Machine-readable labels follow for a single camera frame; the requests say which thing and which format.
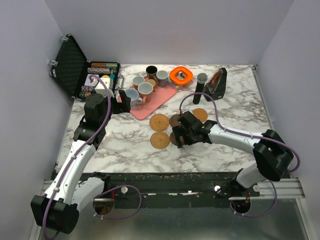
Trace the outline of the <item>dark wood coaster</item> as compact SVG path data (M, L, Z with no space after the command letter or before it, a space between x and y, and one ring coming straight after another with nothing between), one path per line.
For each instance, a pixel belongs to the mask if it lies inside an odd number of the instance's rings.
M172 115L169 119L170 126L173 128L179 126L180 125L180 122L179 122L180 117L181 116L179 114Z
M185 144L183 136L180 136L179 138L180 138L180 143L183 146ZM177 141L176 141L174 132L171 132L171 134L169 135L169 139L173 145L177 146Z

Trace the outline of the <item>light wood coaster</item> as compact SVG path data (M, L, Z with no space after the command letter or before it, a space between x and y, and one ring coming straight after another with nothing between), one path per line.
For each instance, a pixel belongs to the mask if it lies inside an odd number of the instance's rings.
M202 123L208 119L208 113L203 108L196 108L192 111L192 113Z

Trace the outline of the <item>small woven rattan coaster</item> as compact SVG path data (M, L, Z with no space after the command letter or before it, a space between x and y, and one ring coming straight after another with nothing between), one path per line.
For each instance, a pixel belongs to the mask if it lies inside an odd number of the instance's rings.
M154 132L150 137L150 143L156 149L165 149L170 143L170 137L163 131Z

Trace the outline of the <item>large woven rattan coaster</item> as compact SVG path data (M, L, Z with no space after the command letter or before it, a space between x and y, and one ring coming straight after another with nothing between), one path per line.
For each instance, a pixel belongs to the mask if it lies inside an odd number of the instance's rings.
M150 118L149 126L157 132L162 132L168 128L170 124L169 118L164 114L155 114Z

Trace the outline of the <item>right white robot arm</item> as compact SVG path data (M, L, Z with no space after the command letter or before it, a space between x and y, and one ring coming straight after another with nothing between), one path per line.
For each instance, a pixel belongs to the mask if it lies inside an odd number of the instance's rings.
M229 185L236 196L243 195L258 182L280 181L294 158L292 150L271 129L263 133L238 131L213 120L201 122L190 111L179 115L177 121L179 124L172 131L178 148L196 143L218 144L254 157L255 163L240 169Z

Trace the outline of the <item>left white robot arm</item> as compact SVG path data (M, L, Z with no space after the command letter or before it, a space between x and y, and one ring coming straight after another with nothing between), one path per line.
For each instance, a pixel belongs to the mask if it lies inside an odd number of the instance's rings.
M105 127L112 114L128 113L131 99L124 90L119 91L120 102L93 93L85 100L84 116L75 130L69 154L51 185L41 195L35 195L30 203L35 222L43 229L70 234L79 219L80 212L91 200L107 197L111 185L106 176L95 173L83 186L78 182L83 171L102 142Z

